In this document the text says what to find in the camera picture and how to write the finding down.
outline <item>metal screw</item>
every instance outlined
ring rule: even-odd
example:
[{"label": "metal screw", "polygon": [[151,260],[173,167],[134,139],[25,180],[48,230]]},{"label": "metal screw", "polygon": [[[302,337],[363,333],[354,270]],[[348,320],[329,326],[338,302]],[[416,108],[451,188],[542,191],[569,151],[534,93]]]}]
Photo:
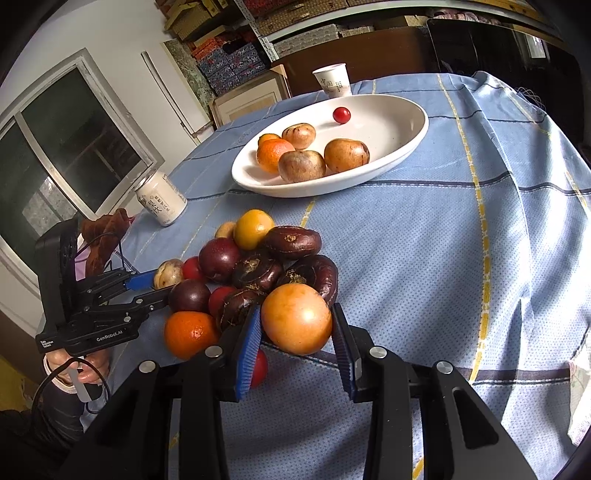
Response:
[{"label": "metal screw", "polygon": [[384,358],[388,351],[383,346],[373,346],[369,349],[369,354],[374,358]]},{"label": "metal screw", "polygon": [[144,362],[141,362],[139,365],[139,371],[143,374],[149,374],[150,372],[153,372],[155,369],[156,363],[152,360],[146,360]]},{"label": "metal screw", "polygon": [[208,346],[205,349],[205,355],[207,355],[209,358],[217,358],[222,353],[223,353],[222,347],[220,347],[219,345]]},{"label": "metal screw", "polygon": [[453,365],[450,362],[442,361],[437,362],[437,369],[442,373],[449,375],[453,372]]}]

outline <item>tablecloth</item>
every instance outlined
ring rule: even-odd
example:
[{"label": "tablecloth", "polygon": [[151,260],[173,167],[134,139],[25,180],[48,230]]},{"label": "tablecloth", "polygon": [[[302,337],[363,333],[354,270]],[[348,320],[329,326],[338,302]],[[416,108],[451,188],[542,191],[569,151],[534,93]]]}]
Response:
[{"label": "tablecloth", "polygon": [[[242,146],[326,97],[285,100],[197,147],[170,176],[189,200],[185,212],[167,228],[141,213],[124,256],[140,271],[186,259],[221,223],[254,208],[278,225],[317,230],[339,267],[349,323],[406,361],[455,364],[538,477],[551,479],[574,451],[566,362],[590,318],[588,167],[548,115],[484,72],[364,80],[353,93],[399,95],[427,111],[428,133],[400,165],[315,198],[241,189],[230,168]],[[145,359],[178,361],[162,339],[167,315],[152,314],[137,340],[116,348],[113,387]],[[265,351],[266,382],[222,406],[231,478],[361,479],[371,408],[343,392],[332,344],[307,357]],[[413,419],[419,478],[418,403]]]}]

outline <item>cherry tomato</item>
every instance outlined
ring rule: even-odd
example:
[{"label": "cherry tomato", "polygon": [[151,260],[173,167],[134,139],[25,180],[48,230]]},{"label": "cherry tomato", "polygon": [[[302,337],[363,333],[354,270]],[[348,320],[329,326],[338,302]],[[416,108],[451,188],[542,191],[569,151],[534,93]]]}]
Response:
[{"label": "cherry tomato", "polygon": [[263,383],[263,380],[267,376],[269,370],[269,364],[267,362],[267,356],[260,348],[256,355],[255,371],[252,373],[251,388],[256,388]]},{"label": "cherry tomato", "polygon": [[188,278],[207,281],[205,275],[201,273],[201,268],[199,267],[199,257],[188,258],[183,264],[183,279],[187,280]]},{"label": "cherry tomato", "polygon": [[335,108],[335,111],[333,112],[333,118],[335,119],[335,122],[342,125],[351,120],[351,112],[349,112],[348,108],[340,106]]},{"label": "cherry tomato", "polygon": [[219,287],[216,288],[212,294],[209,296],[209,302],[207,306],[209,307],[209,314],[213,318],[217,318],[217,311],[220,309],[223,303],[223,299],[225,299],[230,293],[233,293],[237,290],[235,287]]}]

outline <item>white oval bowl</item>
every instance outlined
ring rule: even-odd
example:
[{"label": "white oval bowl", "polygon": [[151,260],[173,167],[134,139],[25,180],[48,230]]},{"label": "white oval bowl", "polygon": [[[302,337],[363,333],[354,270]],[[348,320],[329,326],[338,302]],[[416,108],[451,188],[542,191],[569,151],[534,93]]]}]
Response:
[{"label": "white oval bowl", "polygon": [[[332,117],[334,109],[344,106],[351,120],[339,125]],[[309,123],[316,139],[307,150],[324,155],[324,147],[335,138],[361,140],[369,149],[369,163],[341,173],[286,183],[279,175],[261,169],[256,162],[258,138],[262,134],[281,135],[287,127]],[[390,170],[417,148],[429,128],[427,112],[406,98],[393,95],[352,95],[315,103],[280,118],[265,127],[248,142],[232,164],[232,178],[240,186],[270,197],[309,197],[343,190]]]}]

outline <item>paper cup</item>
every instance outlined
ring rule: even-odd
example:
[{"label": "paper cup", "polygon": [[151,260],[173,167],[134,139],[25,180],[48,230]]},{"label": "paper cup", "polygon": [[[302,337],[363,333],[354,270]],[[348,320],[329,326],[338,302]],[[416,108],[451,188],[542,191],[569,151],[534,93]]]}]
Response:
[{"label": "paper cup", "polygon": [[337,63],[312,72],[329,98],[351,95],[351,84],[347,74],[347,65]]}]

